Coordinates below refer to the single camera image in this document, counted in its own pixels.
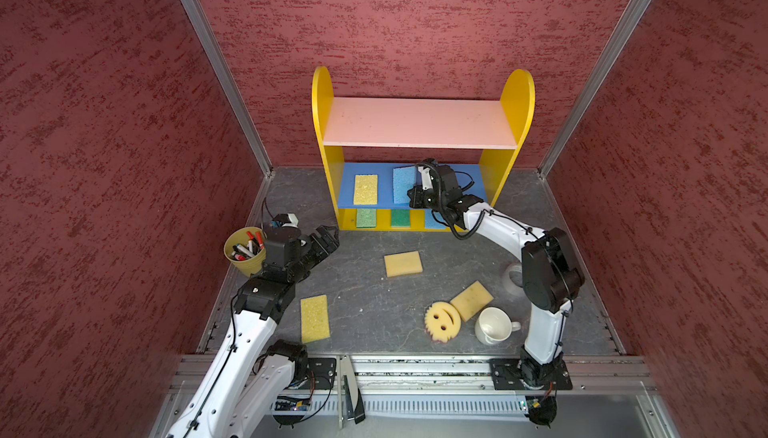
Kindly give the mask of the blue sponge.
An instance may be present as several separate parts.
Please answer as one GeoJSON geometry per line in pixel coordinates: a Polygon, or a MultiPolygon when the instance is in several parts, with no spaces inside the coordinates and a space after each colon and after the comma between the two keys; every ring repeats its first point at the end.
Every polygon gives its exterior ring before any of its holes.
{"type": "Polygon", "coordinates": [[[410,198],[408,192],[417,184],[417,168],[415,166],[397,167],[392,170],[393,203],[396,205],[408,205],[410,198]]]}
{"type": "Polygon", "coordinates": [[[426,210],[424,228],[427,230],[446,230],[447,226],[435,218],[432,210],[426,210]]]}

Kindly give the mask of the green cellulose sponge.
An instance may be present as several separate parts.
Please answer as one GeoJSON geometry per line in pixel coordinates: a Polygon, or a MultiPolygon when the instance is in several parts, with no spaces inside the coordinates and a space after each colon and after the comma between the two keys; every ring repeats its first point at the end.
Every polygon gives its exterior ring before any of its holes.
{"type": "Polygon", "coordinates": [[[377,210],[360,208],[356,210],[355,226],[357,229],[374,229],[377,227],[377,210]]]}

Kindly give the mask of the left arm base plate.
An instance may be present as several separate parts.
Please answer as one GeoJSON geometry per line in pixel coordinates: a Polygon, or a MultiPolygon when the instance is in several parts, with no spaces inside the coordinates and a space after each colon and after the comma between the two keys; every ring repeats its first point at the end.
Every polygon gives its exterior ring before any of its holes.
{"type": "Polygon", "coordinates": [[[307,357],[296,362],[294,379],[289,390],[330,390],[335,386],[337,359],[333,357],[307,357]]]}

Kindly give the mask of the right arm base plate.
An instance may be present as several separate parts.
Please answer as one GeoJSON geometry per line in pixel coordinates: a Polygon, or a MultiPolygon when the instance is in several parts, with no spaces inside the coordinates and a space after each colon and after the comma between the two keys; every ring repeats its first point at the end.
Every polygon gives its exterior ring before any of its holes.
{"type": "Polygon", "coordinates": [[[533,359],[494,358],[488,362],[496,391],[570,391],[573,384],[564,360],[541,365],[533,359]]]}

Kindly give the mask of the tan sponge green scrub back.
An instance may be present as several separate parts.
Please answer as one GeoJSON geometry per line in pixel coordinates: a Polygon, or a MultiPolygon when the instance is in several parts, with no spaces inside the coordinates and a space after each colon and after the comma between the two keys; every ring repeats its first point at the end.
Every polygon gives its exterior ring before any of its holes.
{"type": "Polygon", "coordinates": [[[392,228],[409,228],[411,226],[410,211],[406,209],[392,210],[390,226],[392,228]]]}

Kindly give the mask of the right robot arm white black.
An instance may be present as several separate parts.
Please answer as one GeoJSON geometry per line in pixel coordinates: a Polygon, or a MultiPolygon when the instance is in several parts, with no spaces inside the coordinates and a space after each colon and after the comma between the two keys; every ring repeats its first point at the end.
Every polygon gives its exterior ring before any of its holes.
{"type": "Polygon", "coordinates": [[[497,211],[459,184],[456,171],[427,159],[416,164],[420,183],[408,191],[410,207],[437,216],[459,240],[480,235],[510,252],[521,265],[522,289],[531,303],[527,337],[518,365],[522,383],[542,389],[565,371],[567,319],[585,278],[565,231],[524,224],[497,211]]]}

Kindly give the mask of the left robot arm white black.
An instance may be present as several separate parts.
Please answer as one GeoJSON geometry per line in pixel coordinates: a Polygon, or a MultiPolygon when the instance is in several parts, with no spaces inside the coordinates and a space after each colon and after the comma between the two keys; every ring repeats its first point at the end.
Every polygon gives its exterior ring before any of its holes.
{"type": "Polygon", "coordinates": [[[308,373],[306,348],[267,343],[295,298],[296,285],[339,247],[339,229],[310,234],[294,226],[272,228],[260,243],[258,271],[229,305],[230,324],[189,404],[168,437],[249,437],[278,396],[308,373]]]}

